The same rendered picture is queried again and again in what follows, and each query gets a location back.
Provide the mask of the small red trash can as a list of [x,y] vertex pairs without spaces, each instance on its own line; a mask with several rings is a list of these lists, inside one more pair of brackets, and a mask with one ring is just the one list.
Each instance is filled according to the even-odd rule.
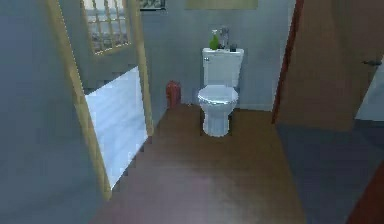
[[179,82],[171,80],[166,86],[167,106],[174,108],[181,102],[181,86]]

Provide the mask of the white toilet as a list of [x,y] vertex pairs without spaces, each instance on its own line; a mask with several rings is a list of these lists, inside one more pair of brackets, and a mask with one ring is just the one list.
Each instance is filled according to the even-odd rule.
[[236,48],[202,50],[203,87],[198,91],[199,106],[204,112],[203,131],[213,137],[229,132],[229,115],[237,105],[244,50]]

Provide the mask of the green spray bottle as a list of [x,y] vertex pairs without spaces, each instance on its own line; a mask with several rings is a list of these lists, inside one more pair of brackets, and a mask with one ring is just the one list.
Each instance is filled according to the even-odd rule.
[[218,46],[219,46],[219,40],[218,40],[218,37],[217,37],[217,30],[214,29],[212,31],[212,39],[209,42],[209,47],[210,47],[211,50],[217,50]]

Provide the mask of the clear glass bottle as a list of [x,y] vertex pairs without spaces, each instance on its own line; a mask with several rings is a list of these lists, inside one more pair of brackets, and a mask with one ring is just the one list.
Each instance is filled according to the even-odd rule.
[[219,30],[220,33],[220,46],[222,49],[227,49],[229,45],[229,28],[222,26]]

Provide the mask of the olive framed picture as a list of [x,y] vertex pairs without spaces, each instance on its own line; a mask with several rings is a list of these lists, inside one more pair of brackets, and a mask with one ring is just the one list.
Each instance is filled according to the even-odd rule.
[[195,10],[247,10],[256,9],[258,0],[186,0],[186,9]]

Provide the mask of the dark framed picture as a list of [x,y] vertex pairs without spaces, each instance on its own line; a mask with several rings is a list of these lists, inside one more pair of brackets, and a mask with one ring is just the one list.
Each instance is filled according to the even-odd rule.
[[164,10],[165,0],[139,0],[139,6],[142,11]]

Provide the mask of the wooden lattice window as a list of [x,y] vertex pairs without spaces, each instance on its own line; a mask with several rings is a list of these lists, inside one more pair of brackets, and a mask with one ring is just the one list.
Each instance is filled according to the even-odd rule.
[[131,44],[126,0],[81,0],[96,55]]

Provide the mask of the brown room door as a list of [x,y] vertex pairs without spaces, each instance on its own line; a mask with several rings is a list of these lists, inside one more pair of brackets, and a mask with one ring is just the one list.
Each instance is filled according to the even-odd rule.
[[304,0],[277,122],[350,130],[383,57],[384,0]]

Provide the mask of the wooden shower frame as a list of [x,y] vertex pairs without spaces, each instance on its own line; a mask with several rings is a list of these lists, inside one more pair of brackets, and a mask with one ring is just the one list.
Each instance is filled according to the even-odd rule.
[[[126,0],[128,5],[126,9],[133,22],[135,51],[138,57],[139,77],[141,81],[142,100],[144,106],[144,117],[146,125],[146,134],[151,137],[154,132],[150,85],[147,73],[147,60],[144,48],[144,38],[142,21],[139,9],[138,0]],[[105,201],[108,201],[112,196],[112,187],[107,176],[105,163],[102,159],[99,143],[97,141],[96,132],[91,114],[86,102],[82,82],[80,79],[79,70],[76,64],[76,59],[73,54],[70,38],[67,33],[65,20],[59,0],[43,0],[47,7],[47,13],[50,17],[51,27],[54,30],[54,35],[57,41],[59,52],[64,64],[64,74],[69,81],[71,90],[72,102],[74,104],[81,131],[87,145],[88,155],[92,161],[93,169],[96,173],[98,184],[101,190],[101,195]]]

